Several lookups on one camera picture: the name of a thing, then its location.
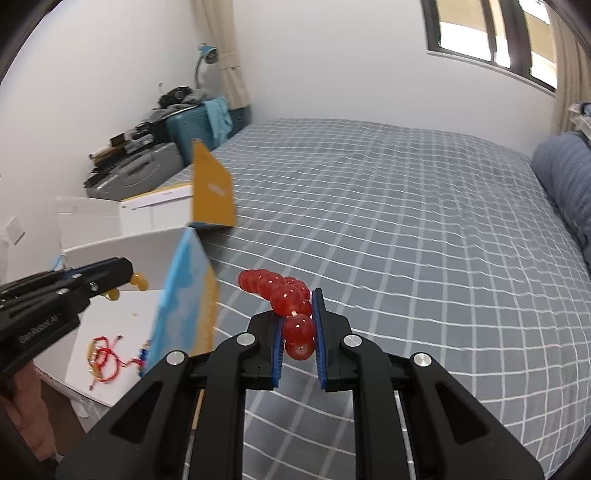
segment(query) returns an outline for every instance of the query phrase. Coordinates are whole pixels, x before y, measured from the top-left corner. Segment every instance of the wall outlet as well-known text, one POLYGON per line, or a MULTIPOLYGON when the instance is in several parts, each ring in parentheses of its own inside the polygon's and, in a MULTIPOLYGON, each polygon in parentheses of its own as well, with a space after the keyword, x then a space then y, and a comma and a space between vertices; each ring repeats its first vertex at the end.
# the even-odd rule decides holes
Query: wall outlet
POLYGON ((22 240, 22 237, 25 236, 25 230, 23 230, 21 222, 16 216, 12 217, 12 220, 8 222, 6 233, 13 245, 19 243, 22 240))

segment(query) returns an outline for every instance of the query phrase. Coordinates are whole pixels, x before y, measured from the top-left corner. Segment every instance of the beige curtain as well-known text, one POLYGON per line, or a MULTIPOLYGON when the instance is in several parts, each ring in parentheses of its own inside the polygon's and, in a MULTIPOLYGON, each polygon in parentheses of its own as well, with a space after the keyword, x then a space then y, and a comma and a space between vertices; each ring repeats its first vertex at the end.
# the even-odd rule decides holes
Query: beige curtain
POLYGON ((230 110, 249 105, 248 92, 242 78, 242 70, 236 52, 236 32, 232 0, 194 0, 197 11, 202 13, 200 26, 206 30, 210 45, 217 47, 222 88, 230 110))
POLYGON ((574 129, 567 108, 575 102, 591 102, 591 61, 569 26, 548 8, 556 45, 558 88, 552 118, 553 133, 574 129))

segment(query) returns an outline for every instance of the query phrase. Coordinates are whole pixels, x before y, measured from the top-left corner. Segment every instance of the window pane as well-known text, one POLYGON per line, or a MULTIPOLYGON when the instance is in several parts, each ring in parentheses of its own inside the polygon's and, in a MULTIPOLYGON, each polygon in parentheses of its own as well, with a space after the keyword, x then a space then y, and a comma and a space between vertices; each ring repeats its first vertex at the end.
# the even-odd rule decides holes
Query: window pane
POLYGON ((496 56, 495 62, 502 67, 510 67, 509 47, 507 44, 507 35, 505 33, 505 21, 501 12, 499 0, 491 0, 492 19, 495 24, 496 37, 496 56))
POLYGON ((525 22, 530 34, 531 74, 553 87, 556 79, 556 52, 548 12, 541 0, 519 0, 525 13, 525 22))
POLYGON ((480 0, 437 0, 437 9, 443 48, 479 59, 491 59, 480 0))

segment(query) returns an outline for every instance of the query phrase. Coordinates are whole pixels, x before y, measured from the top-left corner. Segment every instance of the metal bolt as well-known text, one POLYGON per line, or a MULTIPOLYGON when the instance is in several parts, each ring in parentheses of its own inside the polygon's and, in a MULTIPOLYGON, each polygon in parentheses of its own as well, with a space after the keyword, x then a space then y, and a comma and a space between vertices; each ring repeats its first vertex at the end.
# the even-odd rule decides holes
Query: metal bolt
POLYGON ((413 357, 413 361, 420 367, 428 367, 432 362, 431 357, 426 353, 417 353, 413 357))
POLYGON ((343 338, 343 343, 346 346, 359 346, 363 340, 359 335, 347 335, 343 338))
POLYGON ((251 333, 241 333, 236 337, 236 341, 242 346, 252 345, 256 340, 256 337, 251 333))
POLYGON ((175 350, 166 356, 166 361, 171 365, 180 365, 184 362, 184 353, 175 350))

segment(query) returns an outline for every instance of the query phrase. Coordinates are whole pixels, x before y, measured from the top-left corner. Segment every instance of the mattress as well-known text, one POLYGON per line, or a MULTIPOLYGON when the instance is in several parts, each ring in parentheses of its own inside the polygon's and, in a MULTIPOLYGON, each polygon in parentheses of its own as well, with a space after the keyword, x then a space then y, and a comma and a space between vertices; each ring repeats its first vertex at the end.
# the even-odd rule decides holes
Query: mattress
MULTIPOLYGON (((590 420, 591 282, 527 157, 326 119, 252 125, 214 155, 238 217, 202 236, 218 342, 269 308, 238 289, 241 270, 295 276, 384 351, 434 356, 548 476, 562 464, 590 420)), ((278 389, 249 392, 244 477, 354 478, 350 395, 320 391, 314 357, 284 362, 278 389)))

